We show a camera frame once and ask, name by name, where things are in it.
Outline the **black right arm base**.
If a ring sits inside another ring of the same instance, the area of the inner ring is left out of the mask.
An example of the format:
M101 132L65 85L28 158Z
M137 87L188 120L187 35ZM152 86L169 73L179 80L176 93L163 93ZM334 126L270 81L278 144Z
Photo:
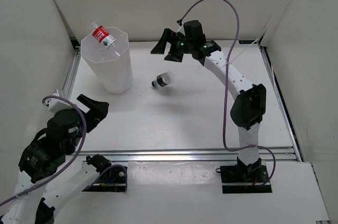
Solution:
M215 172L221 176L223 194L257 194L273 192L270 182L265 183L269 178L265 165L262 165L248 176L243 173L237 164L233 166L220 166L215 169Z

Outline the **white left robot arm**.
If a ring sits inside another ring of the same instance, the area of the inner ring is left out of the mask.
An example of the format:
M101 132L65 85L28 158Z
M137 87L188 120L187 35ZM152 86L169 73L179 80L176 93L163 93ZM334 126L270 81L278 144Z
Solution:
M2 202L10 203L1 223L54 223L63 207L96 180L110 178L109 161L95 155L87 158L85 167L55 192L47 185L72 164L81 151L86 135L108 115L109 104L85 95L77 100L88 108L83 111L58 96L47 96L42 102L53 116L24 149L19 164L14 195Z

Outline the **small black label bottle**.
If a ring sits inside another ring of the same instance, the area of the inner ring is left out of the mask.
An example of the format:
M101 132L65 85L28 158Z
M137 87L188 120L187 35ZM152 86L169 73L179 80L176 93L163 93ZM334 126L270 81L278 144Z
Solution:
M155 79L152 81L151 85L153 88L163 88L170 84L172 84L174 81L174 77L171 72L164 72L155 77Z

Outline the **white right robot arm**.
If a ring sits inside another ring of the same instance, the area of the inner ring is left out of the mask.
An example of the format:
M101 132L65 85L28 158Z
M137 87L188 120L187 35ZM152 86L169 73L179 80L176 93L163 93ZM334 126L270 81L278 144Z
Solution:
M206 39L198 20L184 23L183 28L184 33L165 28L151 53L164 54L166 45L170 44L166 61L182 62L183 56L190 54L226 86L226 93L234 99L230 117L239 133L237 175L248 182L261 167L258 131L266 112L266 88L263 84L252 83L227 61L221 47L215 41Z

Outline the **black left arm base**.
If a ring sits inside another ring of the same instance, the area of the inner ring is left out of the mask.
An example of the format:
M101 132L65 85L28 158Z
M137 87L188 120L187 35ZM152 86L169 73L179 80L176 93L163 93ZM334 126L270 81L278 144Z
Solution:
M128 189L127 166L111 164L83 192L125 193Z

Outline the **red label plastic bottle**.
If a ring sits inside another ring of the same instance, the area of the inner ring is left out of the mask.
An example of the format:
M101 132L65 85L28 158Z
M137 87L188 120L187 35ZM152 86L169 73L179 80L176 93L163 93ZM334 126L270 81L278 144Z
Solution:
M126 50L124 33L115 27L104 27L97 22L90 24L91 36L96 44L91 47L93 62L115 61Z

